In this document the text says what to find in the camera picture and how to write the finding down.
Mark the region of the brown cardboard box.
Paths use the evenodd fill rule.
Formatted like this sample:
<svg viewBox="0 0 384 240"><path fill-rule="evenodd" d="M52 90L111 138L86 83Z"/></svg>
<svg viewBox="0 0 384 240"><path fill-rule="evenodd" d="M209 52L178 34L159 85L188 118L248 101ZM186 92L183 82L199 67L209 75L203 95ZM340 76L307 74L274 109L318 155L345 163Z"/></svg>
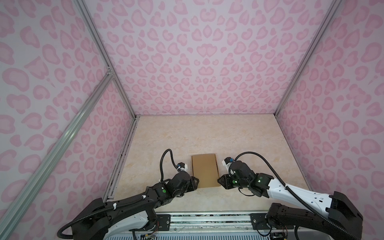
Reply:
<svg viewBox="0 0 384 240"><path fill-rule="evenodd" d="M198 188L220 187L219 171L215 154L192 155L193 175L199 180Z"/></svg>

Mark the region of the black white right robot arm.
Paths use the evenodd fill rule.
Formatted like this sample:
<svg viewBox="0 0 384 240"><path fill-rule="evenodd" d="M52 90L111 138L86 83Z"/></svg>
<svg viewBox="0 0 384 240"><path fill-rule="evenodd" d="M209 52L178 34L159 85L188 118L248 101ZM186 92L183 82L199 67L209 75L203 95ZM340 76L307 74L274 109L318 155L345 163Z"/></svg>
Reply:
<svg viewBox="0 0 384 240"><path fill-rule="evenodd" d="M363 216L343 193L312 192L268 174L255 173L246 163L233 158L223 160L228 173L218 179L226 190L247 189L252 197L265 197L291 204L271 204L265 219L273 228L294 226L325 233L334 240L360 240Z"/></svg>

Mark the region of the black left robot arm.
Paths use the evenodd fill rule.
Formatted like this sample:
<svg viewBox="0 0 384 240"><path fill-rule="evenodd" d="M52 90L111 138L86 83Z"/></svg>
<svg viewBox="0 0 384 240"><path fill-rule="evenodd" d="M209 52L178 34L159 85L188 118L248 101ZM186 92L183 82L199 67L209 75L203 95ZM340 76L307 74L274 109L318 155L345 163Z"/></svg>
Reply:
<svg viewBox="0 0 384 240"><path fill-rule="evenodd" d="M118 201L104 202L102 198L91 201L72 221L73 240L103 240L112 233L116 224L131 218L132 230L151 230L158 221L155 209L170 204L174 198L198 188L199 179L185 171L172 179L146 187L143 193Z"/></svg>

